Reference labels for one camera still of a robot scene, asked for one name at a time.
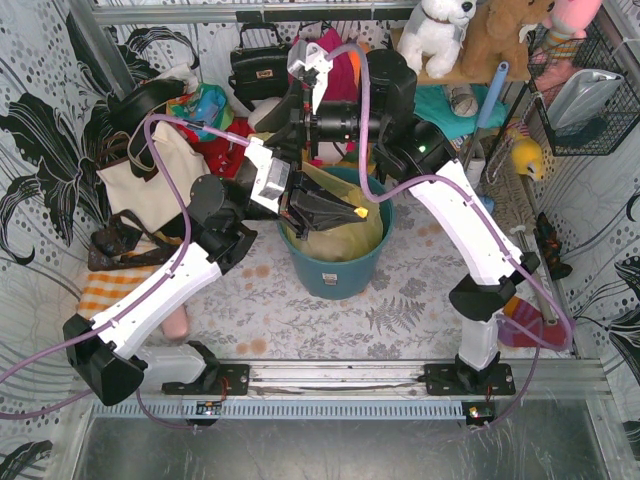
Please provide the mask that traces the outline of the yellow plastic trash bag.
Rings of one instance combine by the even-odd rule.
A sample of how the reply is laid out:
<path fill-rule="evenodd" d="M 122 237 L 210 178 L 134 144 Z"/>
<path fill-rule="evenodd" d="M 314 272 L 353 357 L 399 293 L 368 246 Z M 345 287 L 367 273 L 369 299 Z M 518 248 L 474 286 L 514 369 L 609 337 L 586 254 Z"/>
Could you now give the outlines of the yellow plastic trash bag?
<path fill-rule="evenodd" d="M 355 208 L 366 209 L 368 215 L 364 222 L 350 223 L 325 231 L 310 231 L 306 240 L 297 238 L 295 232 L 280 221 L 279 227 L 284 238 L 302 254 L 326 262 L 351 261 L 372 252 L 383 238 L 381 206 L 369 201 L 362 189 L 353 182 L 340 179 L 327 169 L 311 165 L 308 158 L 307 151 L 303 150 L 302 170 L 312 180 Z"/>

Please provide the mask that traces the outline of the teal plastic trash bin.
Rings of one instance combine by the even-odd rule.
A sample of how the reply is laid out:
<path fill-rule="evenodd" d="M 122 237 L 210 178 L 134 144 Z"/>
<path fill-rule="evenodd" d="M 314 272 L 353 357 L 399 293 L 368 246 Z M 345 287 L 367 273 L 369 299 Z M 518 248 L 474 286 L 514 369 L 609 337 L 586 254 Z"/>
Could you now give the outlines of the teal plastic trash bin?
<path fill-rule="evenodd" d="M 351 181 L 360 187 L 357 170 L 344 167 L 330 167 L 327 170 L 340 179 Z M 312 259 L 296 250 L 284 238 L 279 227 L 279 233 L 289 249 L 298 279 L 311 295 L 328 300 L 343 300 L 362 292 L 369 284 L 395 222 L 392 202 L 386 200 L 377 204 L 381 206 L 382 241 L 372 252 L 351 261 L 326 262 Z"/>

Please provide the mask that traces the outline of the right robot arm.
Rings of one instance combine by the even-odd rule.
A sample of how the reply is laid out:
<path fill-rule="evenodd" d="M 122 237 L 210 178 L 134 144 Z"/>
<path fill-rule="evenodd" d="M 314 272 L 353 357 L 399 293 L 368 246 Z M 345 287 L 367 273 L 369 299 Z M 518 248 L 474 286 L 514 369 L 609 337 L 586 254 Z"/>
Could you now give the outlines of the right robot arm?
<path fill-rule="evenodd" d="M 360 59 L 358 102 L 327 102 L 334 61 Z M 301 41 L 288 52 L 292 78 L 281 102 L 262 121 L 270 143 L 295 141 L 315 149 L 322 141 L 354 141 L 359 147 L 359 184 L 369 186 L 366 167 L 375 162 L 435 217 L 464 259 L 467 275 L 450 302 L 462 319 L 455 359 L 425 369 L 432 395 L 512 395 L 511 369 L 500 360 L 499 316 L 517 286 L 530 280 L 539 258 L 512 244 L 470 185 L 462 163 L 442 131 L 414 114 L 416 74 L 392 50 L 363 52 L 345 44 L 326 51 Z"/>

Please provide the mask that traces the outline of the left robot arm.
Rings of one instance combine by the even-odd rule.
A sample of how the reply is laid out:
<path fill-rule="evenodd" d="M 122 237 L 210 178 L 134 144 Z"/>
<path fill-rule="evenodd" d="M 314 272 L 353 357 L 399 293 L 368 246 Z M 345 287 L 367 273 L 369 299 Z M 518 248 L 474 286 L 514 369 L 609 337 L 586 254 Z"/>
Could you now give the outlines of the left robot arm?
<path fill-rule="evenodd" d="M 90 319 L 76 314 L 63 334 L 69 364 L 105 406 L 141 387 L 167 395 L 221 395 L 230 378 L 199 341 L 147 348 L 151 333 L 203 287 L 217 281 L 251 249 L 257 233 L 243 224 L 244 208 L 212 174 L 191 186 L 186 224 L 193 238 L 125 298 Z"/>

